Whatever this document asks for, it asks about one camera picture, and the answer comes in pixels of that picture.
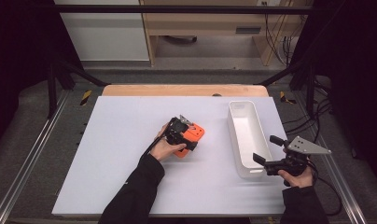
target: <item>orange plastic part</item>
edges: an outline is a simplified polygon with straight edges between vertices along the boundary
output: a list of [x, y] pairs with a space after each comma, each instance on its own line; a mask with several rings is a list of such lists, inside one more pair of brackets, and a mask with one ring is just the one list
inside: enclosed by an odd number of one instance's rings
[[[194, 126], [194, 128], [190, 127], [188, 128], [184, 133], [183, 133], [183, 137], [186, 138], [187, 140], [189, 140], [190, 142], [199, 142], [200, 139], [203, 137], [203, 135], [205, 134], [205, 130], [200, 127], [199, 125], [197, 125], [196, 123], [192, 123], [192, 125]], [[179, 150], [179, 151], [176, 151], [174, 152], [174, 154], [178, 157], [178, 158], [183, 158], [185, 157], [187, 154], [189, 153], [189, 150], [188, 149], [182, 149], [182, 150]]]

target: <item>orange and black device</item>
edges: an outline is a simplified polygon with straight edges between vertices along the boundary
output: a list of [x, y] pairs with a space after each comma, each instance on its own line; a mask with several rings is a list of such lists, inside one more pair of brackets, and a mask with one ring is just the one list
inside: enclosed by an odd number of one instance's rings
[[189, 151], [194, 150], [198, 142], [205, 134], [205, 130], [196, 123], [192, 123], [183, 116], [172, 118], [166, 129], [166, 141], [171, 145], [185, 143], [187, 146], [182, 150], [176, 151], [175, 155], [183, 158]]

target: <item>person's left hand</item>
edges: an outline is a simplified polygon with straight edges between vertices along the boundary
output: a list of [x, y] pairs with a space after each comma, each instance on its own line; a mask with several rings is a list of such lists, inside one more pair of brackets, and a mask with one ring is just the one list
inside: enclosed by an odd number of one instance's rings
[[[157, 137], [159, 137], [163, 131], [166, 129], [166, 126], [168, 124], [165, 124], [164, 126], [162, 126], [162, 129], [159, 131], [159, 133], [157, 134]], [[168, 158], [171, 154], [173, 154], [174, 152], [180, 150], [180, 149], [183, 149], [186, 147], [186, 144], [182, 143], [182, 144], [179, 144], [179, 145], [171, 145], [169, 144], [165, 138], [162, 138], [157, 144], [156, 146], [154, 146], [151, 151], [150, 151], [150, 154], [157, 160], [157, 161], [163, 161], [165, 160], [166, 158]]]

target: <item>forearm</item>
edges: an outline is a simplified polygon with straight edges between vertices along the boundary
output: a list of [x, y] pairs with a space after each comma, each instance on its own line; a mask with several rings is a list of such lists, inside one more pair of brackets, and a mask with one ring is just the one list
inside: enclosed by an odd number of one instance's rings
[[147, 223], [163, 176], [161, 164], [147, 155], [106, 207], [99, 223]]
[[314, 187], [298, 187], [283, 191], [286, 210], [281, 218], [282, 224], [325, 224], [328, 223]]

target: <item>person's arm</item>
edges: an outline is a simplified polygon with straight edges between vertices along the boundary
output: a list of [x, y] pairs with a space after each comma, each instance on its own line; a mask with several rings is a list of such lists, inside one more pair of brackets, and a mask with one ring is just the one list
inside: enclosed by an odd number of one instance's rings
[[164, 176], [160, 161], [186, 144], [169, 145], [164, 138], [154, 146], [128, 177], [117, 195], [106, 207], [99, 224], [146, 224], [157, 195], [157, 186]]
[[307, 167], [299, 176], [292, 176], [283, 170], [278, 174], [291, 186], [282, 191], [286, 209], [281, 224], [328, 224], [325, 210], [312, 186], [311, 168]]

